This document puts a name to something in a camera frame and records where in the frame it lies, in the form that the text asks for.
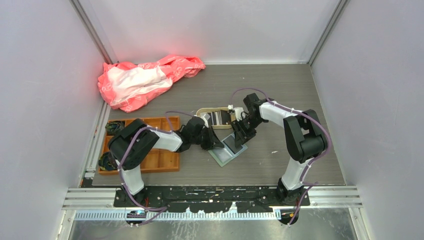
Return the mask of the green leather card holder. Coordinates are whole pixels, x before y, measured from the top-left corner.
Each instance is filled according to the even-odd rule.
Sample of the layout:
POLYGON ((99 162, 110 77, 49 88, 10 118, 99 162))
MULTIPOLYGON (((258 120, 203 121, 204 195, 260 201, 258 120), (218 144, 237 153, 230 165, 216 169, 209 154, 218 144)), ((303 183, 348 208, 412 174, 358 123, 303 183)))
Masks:
POLYGON ((242 153, 234 155, 225 147, 225 145, 224 148, 215 148, 208 152, 220 167, 224 167, 242 153))

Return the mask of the beige oval card tray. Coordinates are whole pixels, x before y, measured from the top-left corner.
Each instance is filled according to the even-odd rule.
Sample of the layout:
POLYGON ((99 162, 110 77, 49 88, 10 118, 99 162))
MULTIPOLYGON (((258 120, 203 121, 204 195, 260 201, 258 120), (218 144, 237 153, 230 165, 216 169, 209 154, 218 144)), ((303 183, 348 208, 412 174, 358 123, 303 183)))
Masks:
POLYGON ((230 113, 228 107, 200 108, 196 112, 196 116, 204 117, 208 122, 208 126, 214 130, 231 129, 232 121, 236 120, 236 117, 230 113))

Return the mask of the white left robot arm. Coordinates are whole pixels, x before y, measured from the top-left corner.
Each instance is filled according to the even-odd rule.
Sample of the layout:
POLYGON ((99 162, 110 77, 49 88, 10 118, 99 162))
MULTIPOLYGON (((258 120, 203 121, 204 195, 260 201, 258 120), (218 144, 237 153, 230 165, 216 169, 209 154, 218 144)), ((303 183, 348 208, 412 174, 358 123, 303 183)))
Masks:
POLYGON ((115 134, 107 147, 117 163, 117 171, 127 192, 126 200, 135 207, 145 202, 141 163, 152 149, 182 153, 192 145, 205 151, 225 147, 208 122, 199 116, 193 116, 178 130, 170 131, 150 126, 137 118, 115 134))

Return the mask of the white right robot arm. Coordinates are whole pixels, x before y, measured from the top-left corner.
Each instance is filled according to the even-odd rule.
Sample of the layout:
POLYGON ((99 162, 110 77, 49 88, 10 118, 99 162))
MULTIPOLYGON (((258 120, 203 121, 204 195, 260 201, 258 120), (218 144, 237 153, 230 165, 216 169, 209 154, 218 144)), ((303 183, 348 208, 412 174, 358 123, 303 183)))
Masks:
POLYGON ((291 205, 301 196, 312 163, 327 153, 331 138, 312 109, 289 108, 268 97, 259 99, 255 93, 247 95, 243 102, 247 111, 228 105, 235 117, 231 122, 234 144, 240 147, 255 137, 261 123, 272 122, 283 128, 290 159, 278 180, 276 199, 283 205, 291 205))

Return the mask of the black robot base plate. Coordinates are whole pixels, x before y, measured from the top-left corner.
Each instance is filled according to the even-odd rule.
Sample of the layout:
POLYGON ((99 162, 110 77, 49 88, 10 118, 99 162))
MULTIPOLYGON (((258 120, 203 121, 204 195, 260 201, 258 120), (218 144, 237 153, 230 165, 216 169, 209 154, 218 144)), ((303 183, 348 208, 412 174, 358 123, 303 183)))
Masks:
POLYGON ((268 213, 273 207, 310 205, 309 196, 303 200, 280 200, 276 186, 147 186, 134 199, 148 208, 165 207, 169 213, 226 213, 231 206, 237 213, 268 213))

